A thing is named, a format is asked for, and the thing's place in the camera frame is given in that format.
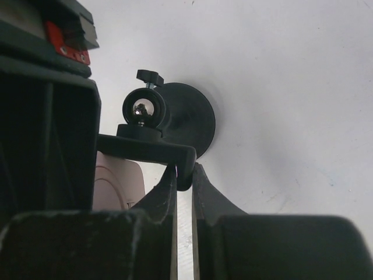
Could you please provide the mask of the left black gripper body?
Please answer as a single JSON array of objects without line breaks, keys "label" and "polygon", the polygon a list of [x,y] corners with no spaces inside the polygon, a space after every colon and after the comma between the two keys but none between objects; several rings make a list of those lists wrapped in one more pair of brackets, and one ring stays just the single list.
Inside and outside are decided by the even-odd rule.
[{"label": "left black gripper body", "polygon": [[1,1],[1,55],[88,78],[98,47],[92,14],[78,1]]}]

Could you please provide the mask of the black phone pink case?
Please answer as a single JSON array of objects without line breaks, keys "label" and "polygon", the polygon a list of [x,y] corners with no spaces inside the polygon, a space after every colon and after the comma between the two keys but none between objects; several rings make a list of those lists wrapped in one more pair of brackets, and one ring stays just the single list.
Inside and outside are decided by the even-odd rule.
[{"label": "black phone pink case", "polygon": [[94,211],[127,210],[144,196],[143,172],[136,162],[97,152],[92,206]]}]

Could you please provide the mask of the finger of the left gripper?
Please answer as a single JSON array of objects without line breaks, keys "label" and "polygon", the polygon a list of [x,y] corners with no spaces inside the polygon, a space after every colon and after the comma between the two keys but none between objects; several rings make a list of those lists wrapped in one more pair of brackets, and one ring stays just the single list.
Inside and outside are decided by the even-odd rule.
[{"label": "finger of the left gripper", "polygon": [[1,57],[1,216],[91,209],[100,109],[94,81]]}]

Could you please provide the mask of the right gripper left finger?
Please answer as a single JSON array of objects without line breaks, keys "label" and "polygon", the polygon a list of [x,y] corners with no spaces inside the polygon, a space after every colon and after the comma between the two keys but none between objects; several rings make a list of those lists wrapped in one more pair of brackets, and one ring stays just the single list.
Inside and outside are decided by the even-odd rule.
[{"label": "right gripper left finger", "polygon": [[2,279],[176,279],[177,171],[125,211],[42,211],[1,232]]}]

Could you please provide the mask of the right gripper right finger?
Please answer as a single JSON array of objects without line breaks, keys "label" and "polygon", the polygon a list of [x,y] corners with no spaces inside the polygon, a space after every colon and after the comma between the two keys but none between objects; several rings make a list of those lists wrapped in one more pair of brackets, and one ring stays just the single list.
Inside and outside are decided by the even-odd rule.
[{"label": "right gripper right finger", "polygon": [[345,218],[254,215],[196,164],[192,181],[195,279],[371,279],[372,258]]}]

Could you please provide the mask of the black phone stand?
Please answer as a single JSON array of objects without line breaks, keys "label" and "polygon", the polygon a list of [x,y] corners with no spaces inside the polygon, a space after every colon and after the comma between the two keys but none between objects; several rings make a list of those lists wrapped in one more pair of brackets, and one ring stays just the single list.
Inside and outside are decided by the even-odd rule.
[{"label": "black phone stand", "polygon": [[127,95],[122,105],[125,123],[114,136],[100,134],[97,149],[116,158],[173,165],[177,190],[186,191],[196,160],[213,142],[213,107],[193,86],[165,83],[159,73],[145,69],[136,77],[146,86]]}]

